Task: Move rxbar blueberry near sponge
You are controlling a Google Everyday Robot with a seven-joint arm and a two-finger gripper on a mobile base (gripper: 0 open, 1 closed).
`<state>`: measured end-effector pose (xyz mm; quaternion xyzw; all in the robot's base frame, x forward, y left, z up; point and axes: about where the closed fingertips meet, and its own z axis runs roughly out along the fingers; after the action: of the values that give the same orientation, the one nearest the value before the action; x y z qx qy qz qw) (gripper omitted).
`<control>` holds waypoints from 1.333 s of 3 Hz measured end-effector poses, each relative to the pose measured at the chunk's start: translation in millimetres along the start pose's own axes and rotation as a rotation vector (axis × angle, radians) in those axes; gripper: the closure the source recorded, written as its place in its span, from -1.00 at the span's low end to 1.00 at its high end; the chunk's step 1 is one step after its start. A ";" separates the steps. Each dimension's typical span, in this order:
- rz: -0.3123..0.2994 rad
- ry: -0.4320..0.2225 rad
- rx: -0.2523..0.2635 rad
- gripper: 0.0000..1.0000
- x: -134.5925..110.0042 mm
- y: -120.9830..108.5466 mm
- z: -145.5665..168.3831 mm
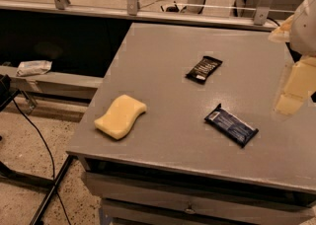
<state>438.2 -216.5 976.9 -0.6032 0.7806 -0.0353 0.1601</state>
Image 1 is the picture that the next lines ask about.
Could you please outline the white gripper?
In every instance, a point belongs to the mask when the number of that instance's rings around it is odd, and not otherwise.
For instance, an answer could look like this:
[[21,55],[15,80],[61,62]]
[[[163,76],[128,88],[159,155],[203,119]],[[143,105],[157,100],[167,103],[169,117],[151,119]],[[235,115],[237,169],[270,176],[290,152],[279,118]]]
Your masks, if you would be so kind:
[[[302,55],[316,54],[316,0],[304,0],[268,39],[272,42],[290,42],[294,51]],[[307,98],[316,92],[316,57],[302,56],[293,64],[275,110],[285,115],[295,114]]]

